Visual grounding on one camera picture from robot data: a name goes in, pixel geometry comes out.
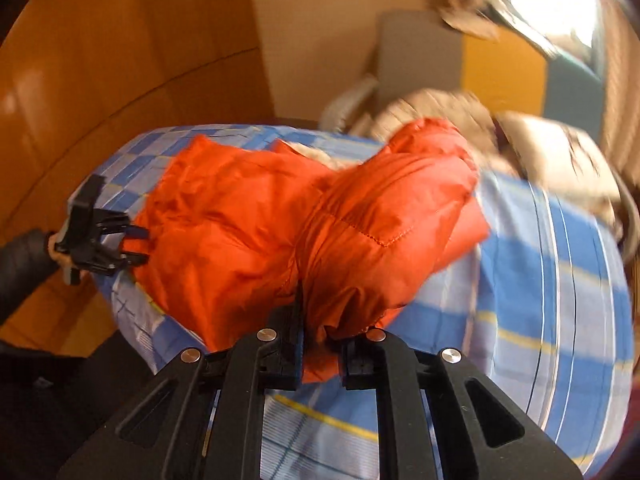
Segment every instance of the metal screw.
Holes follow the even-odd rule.
[[[278,333],[273,328],[263,328],[256,335],[260,341],[273,341]]]
[[[462,359],[462,354],[455,348],[445,348],[442,351],[442,358],[451,364],[459,363]]]
[[[380,330],[379,328],[372,328],[367,332],[367,339],[369,341],[374,341],[379,343],[380,341],[384,341],[386,337],[385,331]]]
[[[183,363],[196,363],[200,360],[200,350],[196,348],[187,348],[180,354]]]

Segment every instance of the multicolored headboard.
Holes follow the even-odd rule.
[[[600,137],[603,81],[570,54],[547,57],[505,27],[497,41],[481,40],[448,27],[435,11],[385,14],[378,79],[380,107],[420,88],[463,89],[492,113],[514,110]]]

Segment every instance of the black sleeve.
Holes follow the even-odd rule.
[[[47,251],[49,234],[34,229],[0,249],[0,324],[51,276],[58,264]]]

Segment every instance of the puffer jacket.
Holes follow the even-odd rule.
[[[278,143],[248,152],[203,137],[172,161],[136,224],[137,280],[211,351],[260,330],[302,283],[305,381],[327,380],[327,338],[386,326],[430,274],[488,235],[478,171],[449,121],[408,124],[373,158],[334,171]]]

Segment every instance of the mattress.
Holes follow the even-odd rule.
[[[248,150],[283,139],[357,160],[380,148],[284,126],[160,128],[97,169],[107,179],[97,206],[135,216],[197,134]],[[619,440],[631,386],[630,301],[615,241],[593,217],[526,181],[484,172],[476,196],[490,236],[431,276],[389,330],[422,351],[461,349],[588,478]],[[119,241],[108,235],[105,243]],[[184,348],[206,351],[128,272],[94,278],[120,331],[153,371]],[[347,392],[334,378],[268,392],[264,413],[263,480],[378,477],[373,391]]]

